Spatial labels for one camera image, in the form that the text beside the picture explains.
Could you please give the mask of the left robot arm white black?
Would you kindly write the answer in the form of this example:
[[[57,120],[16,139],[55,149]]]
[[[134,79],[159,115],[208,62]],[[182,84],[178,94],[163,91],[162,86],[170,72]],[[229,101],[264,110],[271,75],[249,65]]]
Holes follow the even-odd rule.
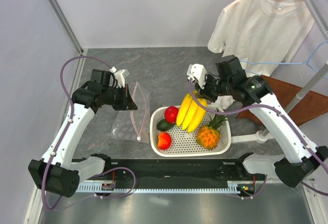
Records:
[[[108,179],[112,175],[111,158],[94,153],[76,164],[73,154],[80,138],[98,109],[104,105],[115,111],[137,110],[125,79],[128,70],[94,69],[89,81],[72,94],[72,106],[49,149],[40,160],[31,160],[28,170],[36,186],[46,192],[71,197],[79,184],[95,175]]]

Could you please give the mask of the yellow banana bunch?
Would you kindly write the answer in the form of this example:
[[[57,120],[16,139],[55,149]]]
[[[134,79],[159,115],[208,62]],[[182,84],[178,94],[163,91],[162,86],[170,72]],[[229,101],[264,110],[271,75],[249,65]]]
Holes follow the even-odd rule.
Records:
[[[182,130],[191,133],[200,125],[205,114],[206,110],[199,106],[189,93],[181,103],[176,118],[176,125],[178,127],[181,126]]]

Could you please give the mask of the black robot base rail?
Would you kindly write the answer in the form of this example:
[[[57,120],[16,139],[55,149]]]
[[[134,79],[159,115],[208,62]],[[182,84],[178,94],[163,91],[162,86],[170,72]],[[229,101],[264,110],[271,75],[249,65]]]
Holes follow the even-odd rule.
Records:
[[[251,175],[238,159],[113,159],[114,171],[93,176],[96,183],[115,184],[117,190],[223,189],[230,181],[260,182],[263,174]]]

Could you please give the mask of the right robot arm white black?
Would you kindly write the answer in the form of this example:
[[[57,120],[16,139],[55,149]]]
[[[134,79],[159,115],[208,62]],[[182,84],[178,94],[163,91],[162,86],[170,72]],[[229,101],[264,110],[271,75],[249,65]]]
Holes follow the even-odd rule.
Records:
[[[224,57],[216,68],[218,77],[211,77],[203,65],[190,65],[188,79],[195,83],[198,93],[211,102],[226,95],[241,102],[243,110],[250,110],[283,150],[279,156],[246,156],[234,168],[239,179],[248,179],[252,174],[273,175],[294,188],[319,166],[327,169],[324,164],[327,147],[317,146],[301,132],[261,76],[247,77],[239,59],[233,55]]]

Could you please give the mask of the clear zip top bag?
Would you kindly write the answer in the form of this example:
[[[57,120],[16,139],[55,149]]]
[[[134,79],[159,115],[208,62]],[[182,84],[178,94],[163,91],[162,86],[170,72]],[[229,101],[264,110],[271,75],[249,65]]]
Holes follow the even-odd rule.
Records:
[[[131,86],[131,97],[137,110],[119,111],[113,123],[111,138],[148,144],[150,131],[150,93],[139,82]]]

